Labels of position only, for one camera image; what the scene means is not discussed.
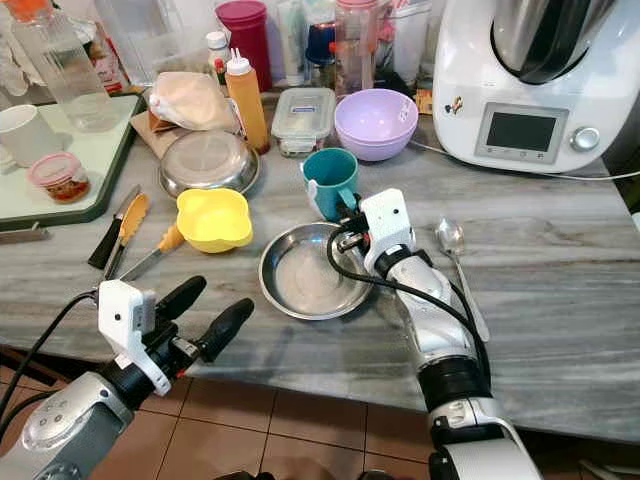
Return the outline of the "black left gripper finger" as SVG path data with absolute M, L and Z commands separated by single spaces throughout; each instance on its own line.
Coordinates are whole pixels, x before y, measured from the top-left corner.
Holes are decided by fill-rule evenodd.
M 195 305 L 206 288 L 205 276 L 191 276 L 156 303 L 156 323 L 173 323 Z
M 212 364 L 230 342 L 236 339 L 239 330 L 250 319 L 253 311 L 255 303 L 251 298 L 243 298 L 225 308 L 214 321 L 211 321 L 206 332 L 195 342 L 200 358 L 205 364 Z

